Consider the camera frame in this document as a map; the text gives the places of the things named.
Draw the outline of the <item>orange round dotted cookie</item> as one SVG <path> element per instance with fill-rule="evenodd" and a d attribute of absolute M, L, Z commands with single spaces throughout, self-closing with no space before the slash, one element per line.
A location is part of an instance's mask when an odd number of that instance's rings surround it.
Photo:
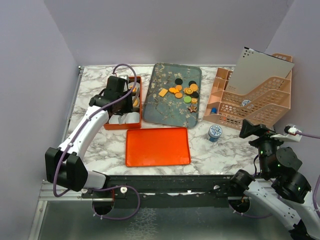
<path fill-rule="evenodd" d="M 138 108 L 140 106 L 140 100 L 137 98 L 135 101 L 133 101 L 133 107 Z"/>

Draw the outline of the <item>metal grey-handled tongs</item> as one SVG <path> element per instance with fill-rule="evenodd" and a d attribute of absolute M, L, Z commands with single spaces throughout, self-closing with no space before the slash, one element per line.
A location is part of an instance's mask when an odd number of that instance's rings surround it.
<path fill-rule="evenodd" d="M 133 111 L 125 113 L 119 119 L 119 124 L 138 124 L 140 122 L 140 88 L 135 88 L 135 94 L 132 97 Z"/>

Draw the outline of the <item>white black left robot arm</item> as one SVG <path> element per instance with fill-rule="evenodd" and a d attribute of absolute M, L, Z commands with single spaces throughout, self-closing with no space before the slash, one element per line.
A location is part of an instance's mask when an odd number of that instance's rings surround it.
<path fill-rule="evenodd" d="M 128 77 L 110 76 L 106 87 L 89 101 L 89 107 L 77 127 L 57 148 L 45 152 L 47 180 L 75 192 L 93 189 L 97 196 L 106 197 L 111 190 L 108 176 L 87 170 L 85 153 L 98 131 L 117 112 L 133 110 Z"/>

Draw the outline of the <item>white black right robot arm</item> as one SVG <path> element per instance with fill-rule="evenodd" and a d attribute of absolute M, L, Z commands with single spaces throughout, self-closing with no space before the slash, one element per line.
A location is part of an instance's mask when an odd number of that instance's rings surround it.
<path fill-rule="evenodd" d="M 271 180 L 277 196 L 269 194 L 255 177 L 245 170 L 238 170 L 230 179 L 230 191 L 254 199 L 275 216 L 294 240 L 320 238 L 320 207 L 307 178 L 299 173 L 302 161 L 284 142 L 299 142 L 305 133 L 295 125 L 287 125 L 284 134 L 278 134 L 264 124 L 252 124 L 244 119 L 240 138 L 256 136 L 249 144 L 258 150 L 260 177 Z"/>

